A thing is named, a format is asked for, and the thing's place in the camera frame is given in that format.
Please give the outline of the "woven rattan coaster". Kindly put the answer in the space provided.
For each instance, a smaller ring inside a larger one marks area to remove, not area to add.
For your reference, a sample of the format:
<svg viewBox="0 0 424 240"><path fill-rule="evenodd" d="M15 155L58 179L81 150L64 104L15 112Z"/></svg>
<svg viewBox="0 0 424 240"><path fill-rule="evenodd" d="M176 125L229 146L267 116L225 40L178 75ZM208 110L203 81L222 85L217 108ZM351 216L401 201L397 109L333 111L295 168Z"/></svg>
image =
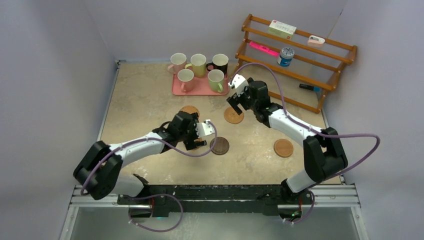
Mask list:
<svg viewBox="0 0 424 240"><path fill-rule="evenodd" d="M186 105L179 110L178 115L184 119L198 120L200 112L195 106Z"/></svg>
<svg viewBox="0 0 424 240"><path fill-rule="evenodd" d="M228 107L224 111L224 119L231 124L239 124L244 119L244 113L238 114L232 107Z"/></svg>

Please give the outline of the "green mug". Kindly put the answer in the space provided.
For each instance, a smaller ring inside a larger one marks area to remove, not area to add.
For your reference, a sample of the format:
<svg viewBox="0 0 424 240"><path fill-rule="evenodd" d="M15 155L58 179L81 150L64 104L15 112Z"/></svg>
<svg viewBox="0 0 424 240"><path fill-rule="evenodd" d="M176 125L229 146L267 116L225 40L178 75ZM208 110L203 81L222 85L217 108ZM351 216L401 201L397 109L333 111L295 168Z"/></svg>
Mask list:
<svg viewBox="0 0 424 240"><path fill-rule="evenodd" d="M225 75L219 69L211 70L208 75L209 88L215 93L222 93L224 91Z"/></svg>

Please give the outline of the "pink plastic tray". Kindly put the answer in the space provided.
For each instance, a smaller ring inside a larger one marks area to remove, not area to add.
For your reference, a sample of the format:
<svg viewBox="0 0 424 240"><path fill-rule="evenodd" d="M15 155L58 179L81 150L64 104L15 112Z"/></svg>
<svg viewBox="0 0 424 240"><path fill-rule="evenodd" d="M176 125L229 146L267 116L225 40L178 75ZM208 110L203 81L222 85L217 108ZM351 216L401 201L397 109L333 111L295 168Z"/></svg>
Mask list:
<svg viewBox="0 0 424 240"><path fill-rule="evenodd" d="M178 79L177 75L174 74L172 78L171 91L176 96L225 96L229 92L229 88L227 86L223 88L223 92L212 91L207 76L202 78L194 77L194 81L194 89L189 92L183 92L181 90L182 82Z"/></svg>

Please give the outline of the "pink mug front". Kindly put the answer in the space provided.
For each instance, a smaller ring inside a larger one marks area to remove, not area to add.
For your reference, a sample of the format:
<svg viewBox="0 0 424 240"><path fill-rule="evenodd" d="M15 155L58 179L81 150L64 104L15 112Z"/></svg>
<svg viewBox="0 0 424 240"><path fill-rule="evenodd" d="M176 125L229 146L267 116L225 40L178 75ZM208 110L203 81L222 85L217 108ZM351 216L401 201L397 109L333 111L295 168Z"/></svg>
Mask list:
<svg viewBox="0 0 424 240"><path fill-rule="evenodd" d="M182 69L178 72L177 78L180 82L180 90L183 93L191 92L195 88L195 75L190 69Z"/></svg>

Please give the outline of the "black mug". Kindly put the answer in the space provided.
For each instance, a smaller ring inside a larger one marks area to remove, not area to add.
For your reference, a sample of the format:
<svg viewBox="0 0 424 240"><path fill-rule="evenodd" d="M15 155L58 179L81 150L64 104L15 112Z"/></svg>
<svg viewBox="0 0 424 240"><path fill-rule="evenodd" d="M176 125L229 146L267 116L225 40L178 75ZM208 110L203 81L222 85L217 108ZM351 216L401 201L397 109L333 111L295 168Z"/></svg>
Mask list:
<svg viewBox="0 0 424 240"><path fill-rule="evenodd" d="M206 70L220 70L226 76L228 74L229 57L225 54L219 53L212 57L212 62L206 64Z"/></svg>

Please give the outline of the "dark walnut wooden coaster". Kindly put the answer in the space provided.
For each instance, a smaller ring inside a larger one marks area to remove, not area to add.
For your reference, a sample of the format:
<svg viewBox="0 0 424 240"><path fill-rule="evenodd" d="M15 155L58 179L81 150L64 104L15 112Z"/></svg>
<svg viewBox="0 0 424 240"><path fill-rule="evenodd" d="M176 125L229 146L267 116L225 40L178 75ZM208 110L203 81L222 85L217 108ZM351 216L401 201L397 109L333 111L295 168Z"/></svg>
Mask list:
<svg viewBox="0 0 424 240"><path fill-rule="evenodd" d="M214 154L224 155L229 151L230 143L226 138L218 136L210 141L209 147Z"/></svg>

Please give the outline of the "yellow mug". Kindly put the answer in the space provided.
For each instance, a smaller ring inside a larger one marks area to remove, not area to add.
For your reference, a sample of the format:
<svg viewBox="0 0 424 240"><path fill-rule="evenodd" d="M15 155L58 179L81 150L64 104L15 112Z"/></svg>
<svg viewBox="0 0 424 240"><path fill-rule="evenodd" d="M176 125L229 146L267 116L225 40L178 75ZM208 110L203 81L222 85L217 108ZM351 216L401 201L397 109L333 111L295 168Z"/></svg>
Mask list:
<svg viewBox="0 0 424 240"><path fill-rule="evenodd" d="M188 69L191 67L191 70L193 71L194 76L197 78L202 78L206 75L206 71L207 71L206 61L207 61L207 58L203 54L196 53L191 56L190 63L186 64L184 68Z"/></svg>

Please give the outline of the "blue white round jar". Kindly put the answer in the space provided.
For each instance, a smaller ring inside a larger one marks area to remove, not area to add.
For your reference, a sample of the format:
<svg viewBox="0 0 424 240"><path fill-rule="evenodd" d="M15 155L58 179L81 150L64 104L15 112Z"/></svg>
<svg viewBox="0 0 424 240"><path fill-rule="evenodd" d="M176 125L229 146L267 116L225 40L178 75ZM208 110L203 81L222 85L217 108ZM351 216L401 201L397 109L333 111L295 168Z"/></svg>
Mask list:
<svg viewBox="0 0 424 240"><path fill-rule="evenodd" d="M278 57L277 64L281 67L288 67L295 56L295 50L291 47L284 47L281 49Z"/></svg>

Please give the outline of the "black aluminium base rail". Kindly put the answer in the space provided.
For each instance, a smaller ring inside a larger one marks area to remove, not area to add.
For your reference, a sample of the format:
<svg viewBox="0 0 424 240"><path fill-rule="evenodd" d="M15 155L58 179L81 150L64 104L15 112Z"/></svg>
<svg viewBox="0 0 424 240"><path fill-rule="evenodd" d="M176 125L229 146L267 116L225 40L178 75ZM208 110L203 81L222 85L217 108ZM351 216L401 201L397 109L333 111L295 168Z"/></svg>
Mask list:
<svg viewBox="0 0 424 240"><path fill-rule="evenodd" d="M278 216L286 221L298 220L310 207L354 208L360 206L354 185L317 185L295 196L282 192L278 184L259 185L151 185L147 199L109 194L99 200L80 195L76 186L72 207L127 208L133 215L143 211L154 218L170 213L254 213Z"/></svg>

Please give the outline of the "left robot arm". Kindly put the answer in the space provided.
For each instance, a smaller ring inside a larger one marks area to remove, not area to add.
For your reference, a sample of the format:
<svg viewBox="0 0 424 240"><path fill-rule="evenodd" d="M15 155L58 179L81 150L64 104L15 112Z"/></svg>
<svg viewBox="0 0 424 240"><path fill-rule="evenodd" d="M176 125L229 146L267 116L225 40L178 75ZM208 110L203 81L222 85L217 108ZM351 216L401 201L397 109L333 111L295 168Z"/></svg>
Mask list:
<svg viewBox="0 0 424 240"><path fill-rule="evenodd" d="M202 157L189 153L206 146L203 137L218 138L214 123L199 121L197 113L179 111L170 121L165 121L149 133L121 143L106 144L99 140L91 145L73 171L73 177L81 184L80 194L100 200L111 193L127 195L138 205L149 199L147 182L138 175L128 180L120 176L121 169L145 157L174 150L188 157Z"/></svg>

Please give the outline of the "small pink white case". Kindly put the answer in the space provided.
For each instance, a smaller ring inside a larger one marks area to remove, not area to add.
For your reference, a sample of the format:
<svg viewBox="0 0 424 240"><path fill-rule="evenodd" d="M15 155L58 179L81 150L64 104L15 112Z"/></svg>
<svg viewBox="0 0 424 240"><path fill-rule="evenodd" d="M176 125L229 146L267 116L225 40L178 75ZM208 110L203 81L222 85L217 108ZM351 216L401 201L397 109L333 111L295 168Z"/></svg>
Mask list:
<svg viewBox="0 0 424 240"><path fill-rule="evenodd" d="M307 45L314 48L321 48L324 46L326 40L316 35L310 35L307 40Z"/></svg>

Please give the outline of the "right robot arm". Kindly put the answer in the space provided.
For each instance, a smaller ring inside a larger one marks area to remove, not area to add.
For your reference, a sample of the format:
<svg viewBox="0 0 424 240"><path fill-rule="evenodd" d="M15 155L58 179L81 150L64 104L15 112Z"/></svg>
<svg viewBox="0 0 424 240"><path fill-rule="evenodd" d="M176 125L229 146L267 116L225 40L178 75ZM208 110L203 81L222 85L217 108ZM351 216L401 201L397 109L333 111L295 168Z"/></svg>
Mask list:
<svg viewBox="0 0 424 240"><path fill-rule="evenodd" d="M227 98L227 102L238 115L243 110L251 110L258 122L282 132L303 148L304 169L281 182L280 196L284 202L294 203L301 192L348 166L334 128L321 129L285 112L281 105L271 101L264 81L236 74L228 85L235 89L235 93Z"/></svg>

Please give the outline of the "black blue marker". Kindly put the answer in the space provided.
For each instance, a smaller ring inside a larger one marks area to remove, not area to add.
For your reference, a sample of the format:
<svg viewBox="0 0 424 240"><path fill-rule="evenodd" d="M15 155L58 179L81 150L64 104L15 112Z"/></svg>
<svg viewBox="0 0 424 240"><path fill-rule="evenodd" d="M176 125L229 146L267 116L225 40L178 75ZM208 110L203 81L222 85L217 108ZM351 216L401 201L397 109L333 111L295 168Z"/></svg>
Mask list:
<svg viewBox="0 0 424 240"><path fill-rule="evenodd" d="M320 87L309 85L309 84L303 84L303 83L299 84L299 88L309 90L309 91L313 91L313 92L320 92L321 91Z"/></svg>

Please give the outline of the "white green box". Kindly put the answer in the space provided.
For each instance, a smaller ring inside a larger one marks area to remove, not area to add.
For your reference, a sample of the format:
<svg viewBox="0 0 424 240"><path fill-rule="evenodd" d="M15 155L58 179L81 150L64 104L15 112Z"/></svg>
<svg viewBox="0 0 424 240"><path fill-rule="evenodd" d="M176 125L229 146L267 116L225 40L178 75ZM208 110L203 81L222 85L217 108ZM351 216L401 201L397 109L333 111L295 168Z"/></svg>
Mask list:
<svg viewBox="0 0 424 240"><path fill-rule="evenodd" d="M295 26L277 20L272 20L268 26L267 32L286 40L292 40L296 30L297 28Z"/></svg>

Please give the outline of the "wooden tiered shelf rack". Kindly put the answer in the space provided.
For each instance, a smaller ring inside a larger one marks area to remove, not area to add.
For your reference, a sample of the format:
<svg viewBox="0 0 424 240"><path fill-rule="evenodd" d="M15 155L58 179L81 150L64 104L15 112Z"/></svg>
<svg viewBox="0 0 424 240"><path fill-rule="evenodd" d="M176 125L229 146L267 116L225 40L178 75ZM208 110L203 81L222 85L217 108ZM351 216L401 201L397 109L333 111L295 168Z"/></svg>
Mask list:
<svg viewBox="0 0 424 240"><path fill-rule="evenodd" d="M317 105L316 106L311 106L311 105L307 105L304 103L301 103L299 101L296 101L292 98L289 97L284 97L284 101L295 105L297 107L300 107L302 109L308 110L310 112L313 112L315 114L319 114L324 106L325 103L325 99L327 97L327 95L330 92L333 92L336 90L338 84L339 84L339 80L341 78L342 72L343 70L346 68L346 66L350 66L356 59L357 56L357 51L358 51L358 47L356 45L348 45L342 42L338 42L329 38L325 38L325 44L329 44L330 46L333 47L337 47L343 50L347 50L347 54L345 57L324 51L324 50L319 50L317 48L314 48L312 46L308 46L306 44L303 43L298 43L298 42L294 42L294 41L290 41L288 39L284 39L282 37L273 35L271 33L266 33L262 30L259 30L256 27L252 27L251 23L255 22L255 23L259 23L262 25L269 25L272 22L270 20L267 19L263 19L257 16L252 15L251 13L245 18L242 26L241 26L241 31L244 32L244 38L240 44L240 46L238 47L236 53L235 53L235 58L237 59L237 64L236 67L233 71L233 73L231 74L232 76L234 76L243 66L246 66L247 64L250 63L259 63L262 65L265 65L266 67L270 68L274 73L276 74L280 74L286 77L289 77L291 79L294 79L302 84L307 84L313 87L317 87L320 89L320 94L317 100ZM329 64L323 63L321 61L317 61L317 60L313 60L311 58L299 55L297 52L295 52L292 61L290 62L289 66L281 66L277 63L266 63L265 61L259 60L256 57L252 57L249 56L248 54L246 54L246 51L248 49L248 47L250 47L251 43L257 44L259 46L263 46L265 48L268 48L271 51L274 52L280 52L281 50L265 44L263 42L254 40L250 38L250 34L254 34L254 35L258 35L261 36L264 39L269 39L269 40L274 40L277 41L279 43L283 43L283 44L288 44L289 47L293 48L295 47L297 50L305 50L309 53L313 53L313 54L317 54L332 60L336 60L339 62L339 65L337 67L335 66L331 66ZM326 71L330 71L332 72L331 77L328 79L327 82L320 82L318 81L316 78L313 77L309 77L306 76L304 74L301 74L299 71L294 71L294 69L292 69L291 67L317 67L319 69L323 69Z"/></svg>

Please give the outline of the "pink highlighter marker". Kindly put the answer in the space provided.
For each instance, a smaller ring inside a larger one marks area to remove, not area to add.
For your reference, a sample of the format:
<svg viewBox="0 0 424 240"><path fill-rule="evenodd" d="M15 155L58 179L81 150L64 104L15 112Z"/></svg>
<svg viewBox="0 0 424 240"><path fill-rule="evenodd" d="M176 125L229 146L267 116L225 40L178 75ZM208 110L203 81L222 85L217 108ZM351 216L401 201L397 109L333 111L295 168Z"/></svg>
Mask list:
<svg viewBox="0 0 424 240"><path fill-rule="evenodd" d="M248 45L249 45L251 48L256 49L256 50L259 50L259 51L261 51L261 52L263 52L263 53L266 53L266 54L268 54L268 55L270 55L270 56L273 56L273 57L278 57L278 56L279 56L279 52L274 51L274 50L271 50L270 48L268 48L268 47L266 47L266 46L263 46L263 45L260 45L260 44L258 44L258 43L255 43L255 42L253 42L253 41L249 42L249 44L248 44Z"/></svg>

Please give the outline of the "pink mug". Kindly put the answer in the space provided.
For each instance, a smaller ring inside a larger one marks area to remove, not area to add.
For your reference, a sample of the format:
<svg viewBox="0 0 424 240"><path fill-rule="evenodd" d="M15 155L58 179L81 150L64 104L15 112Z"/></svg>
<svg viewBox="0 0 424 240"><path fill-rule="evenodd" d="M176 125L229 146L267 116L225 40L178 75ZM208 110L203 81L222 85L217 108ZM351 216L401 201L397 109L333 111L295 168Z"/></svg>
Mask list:
<svg viewBox="0 0 424 240"><path fill-rule="evenodd" d="M187 57L184 53L174 53L170 57L171 64L167 67L169 73L177 75L179 71L185 68Z"/></svg>
<svg viewBox="0 0 424 240"><path fill-rule="evenodd" d="M178 72L177 78L180 82L180 90L183 93L191 92L195 88L195 75L190 69L182 69Z"/></svg>

